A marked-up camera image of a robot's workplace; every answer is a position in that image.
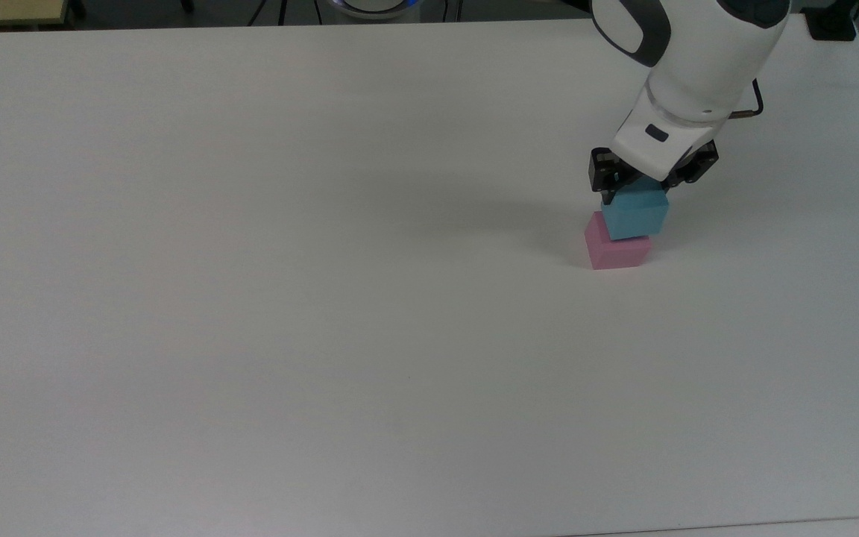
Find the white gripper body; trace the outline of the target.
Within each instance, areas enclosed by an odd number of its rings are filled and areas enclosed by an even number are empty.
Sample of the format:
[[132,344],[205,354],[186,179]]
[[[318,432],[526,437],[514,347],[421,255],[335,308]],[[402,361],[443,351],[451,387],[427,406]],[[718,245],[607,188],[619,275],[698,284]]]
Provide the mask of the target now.
[[718,131],[720,122],[678,120],[651,101],[636,101],[611,140],[611,152],[642,175],[663,181]]

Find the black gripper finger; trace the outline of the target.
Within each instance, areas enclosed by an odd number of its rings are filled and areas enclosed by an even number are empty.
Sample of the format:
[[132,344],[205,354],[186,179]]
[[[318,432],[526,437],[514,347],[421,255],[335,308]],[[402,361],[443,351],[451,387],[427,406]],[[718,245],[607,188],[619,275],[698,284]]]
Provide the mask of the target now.
[[599,193],[601,204],[609,205],[618,191],[635,181],[635,168],[610,148],[593,148],[588,169],[592,191]]
[[696,183],[718,160],[715,140],[709,140],[677,163],[677,166],[664,179],[664,190],[669,191],[682,184]]

